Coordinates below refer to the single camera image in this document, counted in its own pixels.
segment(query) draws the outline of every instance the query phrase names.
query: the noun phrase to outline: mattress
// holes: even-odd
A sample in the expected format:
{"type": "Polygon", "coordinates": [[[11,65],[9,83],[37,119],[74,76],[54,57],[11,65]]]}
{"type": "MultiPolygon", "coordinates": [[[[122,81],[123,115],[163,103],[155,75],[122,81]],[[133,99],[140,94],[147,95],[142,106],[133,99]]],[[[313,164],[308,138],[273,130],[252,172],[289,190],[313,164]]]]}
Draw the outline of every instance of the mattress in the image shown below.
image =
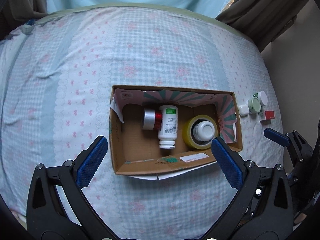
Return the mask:
{"type": "MultiPolygon", "coordinates": [[[[238,105],[263,90],[276,118],[241,118],[240,155],[265,167],[283,160],[283,148],[263,136],[282,123],[257,47],[196,13],[141,4],[57,12],[12,31],[0,43],[0,68],[0,193],[22,215],[36,164],[60,166],[108,138],[112,85],[233,91],[238,105]]],[[[217,164],[154,181],[115,175],[110,150],[83,192],[120,238],[172,240],[204,234],[236,193],[217,164]]]]}

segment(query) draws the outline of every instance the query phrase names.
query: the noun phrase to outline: blue gripper pad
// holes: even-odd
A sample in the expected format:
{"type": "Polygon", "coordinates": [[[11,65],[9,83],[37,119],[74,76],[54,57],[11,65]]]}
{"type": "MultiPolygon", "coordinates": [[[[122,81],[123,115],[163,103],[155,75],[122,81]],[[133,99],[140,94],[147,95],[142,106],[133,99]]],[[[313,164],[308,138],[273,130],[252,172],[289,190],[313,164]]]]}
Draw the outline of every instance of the blue gripper pad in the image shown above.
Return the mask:
{"type": "Polygon", "coordinates": [[[271,128],[266,128],[263,132],[264,136],[283,147],[288,147],[290,145],[290,139],[288,136],[283,135],[271,128]]]}
{"type": "Polygon", "coordinates": [[[243,185],[246,168],[244,160],[235,151],[232,151],[224,140],[215,138],[211,144],[211,152],[226,176],[232,188],[240,189],[243,185]]]}
{"type": "Polygon", "coordinates": [[[87,187],[108,151],[108,141],[98,136],[87,150],[82,151],[75,159],[74,171],[76,185],[79,189],[87,187]]]}

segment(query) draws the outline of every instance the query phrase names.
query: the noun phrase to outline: screw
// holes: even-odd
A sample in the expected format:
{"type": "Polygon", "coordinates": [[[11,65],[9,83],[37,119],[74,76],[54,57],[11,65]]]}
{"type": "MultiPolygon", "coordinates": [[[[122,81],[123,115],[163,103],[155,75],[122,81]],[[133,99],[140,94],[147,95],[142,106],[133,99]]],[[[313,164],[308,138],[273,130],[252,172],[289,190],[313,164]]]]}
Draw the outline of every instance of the screw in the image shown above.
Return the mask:
{"type": "Polygon", "coordinates": [[[39,163],[39,164],[37,164],[36,169],[37,169],[37,170],[41,170],[42,167],[43,167],[43,164],[42,164],[42,163],[39,163]]]}
{"type": "Polygon", "coordinates": [[[282,171],[283,170],[283,166],[281,164],[277,164],[276,165],[276,168],[279,170],[279,171],[282,171]]]}
{"type": "Polygon", "coordinates": [[[248,165],[250,168],[252,168],[252,167],[254,166],[254,162],[253,162],[253,161],[248,161],[248,162],[247,162],[247,165],[248,165]]]}
{"type": "Polygon", "coordinates": [[[71,166],[72,164],[73,164],[72,160],[67,160],[67,161],[64,162],[64,165],[67,166],[67,167],[71,166]]]}
{"type": "Polygon", "coordinates": [[[257,194],[257,195],[260,195],[261,192],[262,192],[262,190],[261,190],[260,188],[257,188],[257,189],[256,189],[256,194],[257,194]]]}

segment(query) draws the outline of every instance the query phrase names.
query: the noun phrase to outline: brown curtain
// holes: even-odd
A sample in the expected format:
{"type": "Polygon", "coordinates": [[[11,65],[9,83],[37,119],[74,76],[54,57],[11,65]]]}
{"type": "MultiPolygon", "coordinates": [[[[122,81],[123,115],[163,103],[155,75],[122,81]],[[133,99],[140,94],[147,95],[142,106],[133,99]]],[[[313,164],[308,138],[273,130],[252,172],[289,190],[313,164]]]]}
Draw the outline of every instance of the brown curtain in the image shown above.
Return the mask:
{"type": "Polygon", "coordinates": [[[259,51],[287,30],[309,0],[234,0],[216,19],[250,37],[259,51]]]}
{"type": "Polygon", "coordinates": [[[7,0],[0,12],[0,40],[29,19],[40,19],[46,15],[46,0],[7,0]]]}

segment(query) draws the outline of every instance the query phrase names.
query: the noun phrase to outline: gray wall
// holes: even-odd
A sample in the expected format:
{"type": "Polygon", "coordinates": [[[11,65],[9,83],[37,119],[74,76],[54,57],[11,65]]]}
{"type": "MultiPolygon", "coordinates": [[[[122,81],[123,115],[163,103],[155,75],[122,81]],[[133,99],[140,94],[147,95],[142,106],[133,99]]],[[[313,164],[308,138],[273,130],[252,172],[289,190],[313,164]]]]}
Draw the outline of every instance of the gray wall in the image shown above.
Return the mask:
{"type": "MultiPolygon", "coordinates": [[[[320,117],[320,10],[313,0],[261,55],[279,102],[283,132],[296,129],[314,147],[320,117]]],[[[284,167],[292,169],[287,151],[284,167]]]]}

